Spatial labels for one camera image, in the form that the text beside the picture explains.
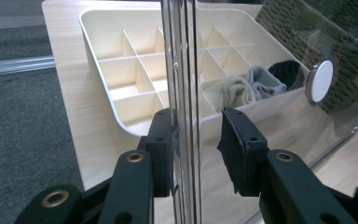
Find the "woven basket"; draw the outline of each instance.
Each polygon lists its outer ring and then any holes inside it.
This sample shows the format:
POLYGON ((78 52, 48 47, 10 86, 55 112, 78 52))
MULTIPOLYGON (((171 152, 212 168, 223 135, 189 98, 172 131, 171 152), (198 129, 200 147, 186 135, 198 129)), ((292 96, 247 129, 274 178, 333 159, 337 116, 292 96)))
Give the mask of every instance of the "woven basket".
POLYGON ((327 113, 358 102, 358 0, 268 0, 256 20, 309 69, 330 60, 327 113))

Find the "brass screw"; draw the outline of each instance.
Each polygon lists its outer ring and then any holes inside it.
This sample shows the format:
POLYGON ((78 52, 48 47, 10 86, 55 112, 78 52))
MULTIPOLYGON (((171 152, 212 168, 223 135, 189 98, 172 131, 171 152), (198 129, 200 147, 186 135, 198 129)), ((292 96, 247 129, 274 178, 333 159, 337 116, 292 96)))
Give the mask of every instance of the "brass screw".
POLYGON ((56 207, 64 203, 69 198, 69 192, 64 189, 58 189, 50 194, 48 194, 42 201, 42 205, 46 208, 56 207), (52 197, 58 195, 60 198, 58 200, 51 200, 52 197))
POLYGON ((143 159, 144 159, 144 155, 142 155, 139 152, 134 152, 127 156, 127 161, 129 161, 129 162, 138 162, 143 159))
POLYGON ((287 153, 278 152, 275 155, 276 155, 276 158, 280 161, 293 161, 294 160, 294 158, 287 153))

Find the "rolled sock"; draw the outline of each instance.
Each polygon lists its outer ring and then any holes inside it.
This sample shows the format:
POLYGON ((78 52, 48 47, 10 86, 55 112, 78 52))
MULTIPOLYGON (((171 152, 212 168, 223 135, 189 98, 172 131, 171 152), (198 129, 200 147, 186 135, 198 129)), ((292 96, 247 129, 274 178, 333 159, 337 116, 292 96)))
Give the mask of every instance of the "rolled sock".
POLYGON ((286 91, 286 85, 262 66, 254 66, 249 70, 247 80, 255 92, 257 101, 279 95, 286 91))
POLYGON ((225 107, 238 107, 255 102, 255 94, 249 83, 238 76, 228 77, 205 88, 205 97, 216 112, 225 107))
POLYGON ((304 74, 300 63, 292 60, 273 64, 268 71, 281 83, 286 85, 288 91, 303 86, 304 74))

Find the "light wood surface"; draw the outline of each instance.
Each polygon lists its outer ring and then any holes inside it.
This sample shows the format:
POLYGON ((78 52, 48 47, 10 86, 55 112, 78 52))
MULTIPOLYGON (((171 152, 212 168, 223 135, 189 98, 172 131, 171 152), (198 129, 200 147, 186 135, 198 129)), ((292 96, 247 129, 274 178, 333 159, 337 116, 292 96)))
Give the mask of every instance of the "light wood surface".
MULTIPOLYGON (((95 71, 90 69, 87 60, 78 16, 86 9, 129 7, 159 8, 159 3, 48 0, 43 4, 85 189, 110 177, 119 155, 103 110, 103 100, 93 80, 95 71)), ((317 176, 327 186, 353 194, 358 186, 358 134, 317 171, 317 176)), ((165 210, 167 207, 172 207, 170 199, 158 200, 157 223, 173 223, 172 209, 165 210)))

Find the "carpeted floor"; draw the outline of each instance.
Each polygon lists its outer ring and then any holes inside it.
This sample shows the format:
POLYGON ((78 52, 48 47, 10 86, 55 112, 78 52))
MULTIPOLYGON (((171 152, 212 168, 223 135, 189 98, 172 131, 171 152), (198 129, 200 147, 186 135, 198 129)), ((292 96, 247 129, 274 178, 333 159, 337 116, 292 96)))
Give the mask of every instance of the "carpeted floor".
MULTIPOLYGON (((16 6, 0 10, 0 60, 51 55, 46 25, 30 20, 43 19, 41 1, 9 2, 0 0, 16 6)), ((0 223, 56 184, 83 190, 56 70, 0 75, 0 223)))

